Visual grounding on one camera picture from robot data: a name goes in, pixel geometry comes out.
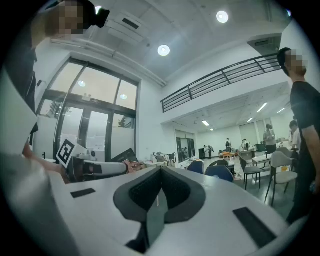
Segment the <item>black slot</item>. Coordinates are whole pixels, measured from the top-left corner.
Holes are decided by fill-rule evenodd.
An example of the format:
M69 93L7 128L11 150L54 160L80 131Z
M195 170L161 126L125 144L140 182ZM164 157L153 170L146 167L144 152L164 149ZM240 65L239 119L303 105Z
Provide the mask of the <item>black slot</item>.
M233 213L259 248L276 238L276 235L247 207L236 209Z
M86 195L89 195L89 194L92 194L96 192L93 188L87 188L87 189L84 189L84 190L79 190L79 191L75 191L75 192L71 192L71 196L73 198L80 198L80 197L83 197L83 196L86 196Z
M124 23L128 24L130 27L133 27L135 30L137 28L139 28L139 26L137 24L134 24L132 21L130 21L130 20L126 19L126 18L124 18L122 21Z

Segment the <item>black metal railing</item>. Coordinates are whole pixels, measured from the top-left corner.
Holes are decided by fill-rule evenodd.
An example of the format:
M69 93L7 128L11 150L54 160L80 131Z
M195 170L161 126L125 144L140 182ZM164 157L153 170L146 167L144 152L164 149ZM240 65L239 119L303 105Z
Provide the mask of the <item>black metal railing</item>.
M207 74L161 100L163 113L222 87L280 69L277 53L250 58L226 66Z

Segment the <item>round ceiling light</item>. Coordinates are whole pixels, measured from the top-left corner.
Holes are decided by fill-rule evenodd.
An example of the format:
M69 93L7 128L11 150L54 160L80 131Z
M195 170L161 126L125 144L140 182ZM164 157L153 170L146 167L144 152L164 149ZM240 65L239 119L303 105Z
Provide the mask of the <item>round ceiling light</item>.
M123 100L126 100L126 99L128 99L128 96L125 95L125 94L121 94L121 95L120 95L120 98L123 99Z
M99 10L102 8L102 6L97 6L96 8L95 8L95 14L98 14L98 12L99 12Z
M168 45L161 45L159 48L158 48L158 54L160 56L167 56L168 54L170 53L170 48Z
M86 83L84 81L79 81L78 82L78 85L81 86L81 87L85 87L86 86Z
M225 11L221 10L216 14L216 18L219 22L226 23L229 19L229 16Z

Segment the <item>cushion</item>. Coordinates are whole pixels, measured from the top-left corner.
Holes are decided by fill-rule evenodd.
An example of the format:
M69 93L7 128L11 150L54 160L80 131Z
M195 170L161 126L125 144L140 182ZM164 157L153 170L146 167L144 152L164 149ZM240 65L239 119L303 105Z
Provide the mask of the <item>cushion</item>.
M249 166L244 169L245 174L261 173L261 169L257 166Z
M298 174L293 171L284 171L284 172L279 172L276 174L276 183L277 184L285 184L290 181L295 180L298 177Z

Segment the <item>ceiling light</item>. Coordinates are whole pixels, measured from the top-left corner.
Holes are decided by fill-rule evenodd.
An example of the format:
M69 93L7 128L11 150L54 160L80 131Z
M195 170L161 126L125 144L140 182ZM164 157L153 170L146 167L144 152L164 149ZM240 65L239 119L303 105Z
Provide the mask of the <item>ceiling light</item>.
M101 6L97 6L97 7L95 8L95 14L98 14L98 12L99 12L99 10L100 10L101 8L102 8Z
M216 14L216 18L219 22L226 23L229 19L229 16L225 11L221 10Z
M80 85L81 87L85 87L86 86L86 83L84 81L79 81L78 82L78 85Z
M202 121L202 123L204 123L205 126L209 126L209 124L206 120Z
M170 48L168 45L161 45L159 48L158 48L158 54L160 56L167 56L168 54L170 53Z
M281 111L285 110L286 108L284 107L283 109L281 109L277 114L279 114Z
M267 102L267 103L264 103L264 104L262 105L262 107L259 108L258 112L260 112L267 104L268 104L268 102Z
M123 100L126 100L126 99L128 99L128 96L125 95L125 94L121 94L121 95L120 95L120 98L123 99Z

